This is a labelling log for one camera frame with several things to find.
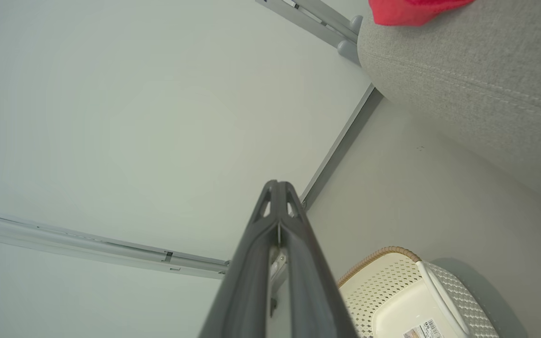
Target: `floor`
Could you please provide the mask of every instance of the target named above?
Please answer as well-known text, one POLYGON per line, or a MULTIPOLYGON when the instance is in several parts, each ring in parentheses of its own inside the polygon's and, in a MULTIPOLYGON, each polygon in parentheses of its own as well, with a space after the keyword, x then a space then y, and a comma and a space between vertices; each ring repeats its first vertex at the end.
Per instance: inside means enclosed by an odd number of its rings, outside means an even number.
MULTIPOLYGON (((541 199, 386 99, 308 216, 336 279, 403 246, 457 275, 501 337, 541 336, 541 199)), ((288 336, 285 303, 271 337, 288 336)))

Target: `brown woven rim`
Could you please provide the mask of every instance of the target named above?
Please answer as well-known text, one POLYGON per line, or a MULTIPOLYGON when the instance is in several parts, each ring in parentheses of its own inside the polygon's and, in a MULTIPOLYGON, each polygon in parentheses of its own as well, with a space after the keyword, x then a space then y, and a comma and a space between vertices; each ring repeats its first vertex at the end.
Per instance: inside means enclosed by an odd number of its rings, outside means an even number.
POLYGON ((337 287, 341 287, 348 281, 348 279, 352 278, 358 271, 361 271, 369 265, 370 263, 373 263, 376 259, 382 257, 383 255, 386 255, 388 253, 400 253, 403 255, 406 255, 408 258, 412 259, 415 263, 417 261, 420 261, 418 255, 414 254, 410 250, 406 250, 404 248, 401 248, 399 246, 386 246, 385 248, 379 249, 376 252, 373 252, 371 255, 367 256, 367 258, 363 259, 362 261, 359 261, 356 265, 352 267, 348 272, 346 272, 345 275, 341 276, 341 278, 337 281, 337 287))

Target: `red cloth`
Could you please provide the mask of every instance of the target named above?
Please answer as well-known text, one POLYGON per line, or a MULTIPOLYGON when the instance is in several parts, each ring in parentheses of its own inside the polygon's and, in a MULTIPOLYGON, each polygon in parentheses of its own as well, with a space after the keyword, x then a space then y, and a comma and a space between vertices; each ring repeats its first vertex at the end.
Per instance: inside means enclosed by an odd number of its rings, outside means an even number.
POLYGON ((375 23, 384 26, 421 26, 443 11, 473 0, 369 0, 375 23))

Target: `gray fabric upholstery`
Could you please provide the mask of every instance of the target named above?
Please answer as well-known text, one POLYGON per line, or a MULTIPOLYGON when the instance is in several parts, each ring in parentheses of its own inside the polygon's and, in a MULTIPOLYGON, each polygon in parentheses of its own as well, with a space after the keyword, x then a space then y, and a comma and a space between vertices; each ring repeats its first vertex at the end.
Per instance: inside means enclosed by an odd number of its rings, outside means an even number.
POLYGON ((541 1, 476 0, 421 27, 363 22, 382 94, 541 193, 541 1))

